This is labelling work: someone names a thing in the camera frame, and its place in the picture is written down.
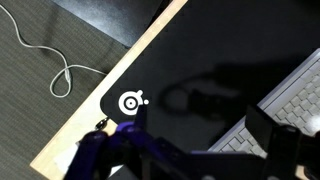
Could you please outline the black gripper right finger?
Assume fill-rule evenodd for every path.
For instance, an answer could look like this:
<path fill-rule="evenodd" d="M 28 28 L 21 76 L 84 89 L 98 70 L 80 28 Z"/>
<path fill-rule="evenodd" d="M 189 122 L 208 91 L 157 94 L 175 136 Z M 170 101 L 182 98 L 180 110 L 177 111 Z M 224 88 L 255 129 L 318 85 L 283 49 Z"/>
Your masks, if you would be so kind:
<path fill-rule="evenodd" d="M 245 127 L 258 143 L 269 142 L 273 125 L 273 119 L 260 107 L 247 107 Z"/>

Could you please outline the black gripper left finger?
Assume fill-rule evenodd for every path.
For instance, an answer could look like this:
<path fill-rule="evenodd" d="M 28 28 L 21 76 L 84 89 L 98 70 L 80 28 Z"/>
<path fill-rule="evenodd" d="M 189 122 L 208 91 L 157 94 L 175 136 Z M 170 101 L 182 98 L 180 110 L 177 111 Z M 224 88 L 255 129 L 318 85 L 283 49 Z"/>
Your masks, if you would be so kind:
<path fill-rule="evenodd" d="M 133 129 L 135 132 L 144 131 L 147 127 L 147 106 L 140 105 L 137 109 Z"/>

